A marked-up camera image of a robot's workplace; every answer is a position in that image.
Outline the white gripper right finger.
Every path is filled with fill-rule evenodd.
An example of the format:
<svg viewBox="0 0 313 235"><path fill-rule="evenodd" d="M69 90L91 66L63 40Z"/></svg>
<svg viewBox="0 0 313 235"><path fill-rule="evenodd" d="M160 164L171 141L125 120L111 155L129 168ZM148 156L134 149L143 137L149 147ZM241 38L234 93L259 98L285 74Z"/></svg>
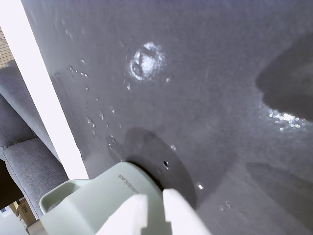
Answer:
<svg viewBox="0 0 313 235"><path fill-rule="evenodd" d="M211 235L203 221L175 189L162 192L165 220L171 223L173 235Z"/></svg>

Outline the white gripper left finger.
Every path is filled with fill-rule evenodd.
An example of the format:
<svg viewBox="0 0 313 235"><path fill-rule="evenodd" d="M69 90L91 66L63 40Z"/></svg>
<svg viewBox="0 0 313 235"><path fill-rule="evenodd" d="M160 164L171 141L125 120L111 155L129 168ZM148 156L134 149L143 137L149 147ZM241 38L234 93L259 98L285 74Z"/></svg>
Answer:
<svg viewBox="0 0 313 235"><path fill-rule="evenodd" d="M136 194L127 199L103 224L98 235L140 235L148 226L148 197Z"/></svg>

